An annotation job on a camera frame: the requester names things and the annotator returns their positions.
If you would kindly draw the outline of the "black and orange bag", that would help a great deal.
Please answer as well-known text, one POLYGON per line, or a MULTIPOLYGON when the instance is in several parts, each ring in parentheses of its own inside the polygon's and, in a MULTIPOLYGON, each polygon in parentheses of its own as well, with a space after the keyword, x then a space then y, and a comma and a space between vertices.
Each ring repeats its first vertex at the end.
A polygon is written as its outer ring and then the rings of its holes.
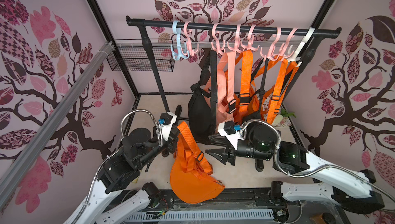
POLYGON ((203 66, 199 81, 191 86, 192 97, 188 103, 188 119, 191 133, 196 142, 205 145, 212 143, 209 137, 214 134, 216 128, 212 108, 206 101, 211 97, 211 93, 203 88, 209 83, 211 77, 210 66, 217 62, 214 59, 215 56, 217 54, 213 50, 206 51, 205 57, 202 59, 203 66))

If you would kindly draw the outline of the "orange bag underneath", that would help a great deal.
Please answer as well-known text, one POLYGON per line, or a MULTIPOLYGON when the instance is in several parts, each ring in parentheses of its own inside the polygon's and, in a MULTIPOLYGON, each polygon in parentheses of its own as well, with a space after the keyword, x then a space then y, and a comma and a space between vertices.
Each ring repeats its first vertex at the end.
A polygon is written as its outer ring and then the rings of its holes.
POLYGON ((197 145, 186 122, 178 125, 177 154, 170 173, 170 185, 185 203, 197 204, 216 198, 225 185, 212 177, 213 166, 197 145))

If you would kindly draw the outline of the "bright orange waist bag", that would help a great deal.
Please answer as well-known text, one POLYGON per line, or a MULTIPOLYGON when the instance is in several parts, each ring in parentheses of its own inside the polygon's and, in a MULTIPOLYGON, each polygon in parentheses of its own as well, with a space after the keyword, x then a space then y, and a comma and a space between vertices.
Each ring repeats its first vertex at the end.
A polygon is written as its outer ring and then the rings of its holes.
POLYGON ((265 90, 260 87, 250 98, 249 113, 258 113, 258 116, 269 124, 280 114, 280 107, 285 98, 286 90, 296 75, 299 64, 295 61, 289 61, 285 57, 275 57, 275 60, 260 60, 262 67, 255 68, 252 80, 270 70, 275 64, 281 63, 276 83, 269 89, 265 90))

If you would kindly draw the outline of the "small black sling bag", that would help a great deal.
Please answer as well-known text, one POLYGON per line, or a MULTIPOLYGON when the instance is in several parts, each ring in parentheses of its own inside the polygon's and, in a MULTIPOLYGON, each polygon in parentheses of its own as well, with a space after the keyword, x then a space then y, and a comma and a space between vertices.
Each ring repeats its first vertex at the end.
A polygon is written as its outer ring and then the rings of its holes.
POLYGON ((247 105, 247 113, 243 115, 243 122, 246 122, 250 119, 262 119, 263 118, 263 101, 265 98, 263 97, 266 93, 265 90, 265 82, 266 82, 266 75, 267 75, 267 68, 268 68, 269 60, 266 59, 265 61, 263 58, 259 59, 256 62, 256 68, 253 70, 251 75, 251 82, 249 87, 249 92, 246 95, 248 105, 247 105), (253 81, 259 75, 262 75, 260 87, 258 90, 254 89, 253 81))

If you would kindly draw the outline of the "dark orange backpack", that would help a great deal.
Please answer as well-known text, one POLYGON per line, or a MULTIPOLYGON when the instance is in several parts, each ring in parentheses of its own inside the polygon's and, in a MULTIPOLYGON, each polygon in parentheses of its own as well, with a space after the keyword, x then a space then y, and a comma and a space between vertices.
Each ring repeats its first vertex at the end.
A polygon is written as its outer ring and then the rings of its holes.
POLYGON ((259 111, 259 99, 255 93, 255 84, 253 83, 254 80, 252 77, 252 51, 247 50, 242 52, 238 58, 236 58, 235 65, 239 61, 242 61, 240 94, 238 96, 236 94, 233 95, 230 109, 227 109, 227 111, 232 111, 231 115, 237 125, 241 124, 242 120, 248 115, 259 111))

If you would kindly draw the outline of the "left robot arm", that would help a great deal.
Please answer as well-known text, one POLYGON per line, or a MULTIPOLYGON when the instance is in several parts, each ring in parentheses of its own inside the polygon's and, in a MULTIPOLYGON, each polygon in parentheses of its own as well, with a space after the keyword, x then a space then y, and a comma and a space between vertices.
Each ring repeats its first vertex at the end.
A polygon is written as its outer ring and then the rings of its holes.
POLYGON ((158 137, 145 128, 125 137, 122 147, 107 157, 99 167, 89 192, 67 224, 122 224, 133 214, 146 208, 155 209, 166 199, 153 182, 139 190, 127 192, 127 186, 137 179, 162 151, 174 151, 179 130, 170 130, 162 147, 158 137))

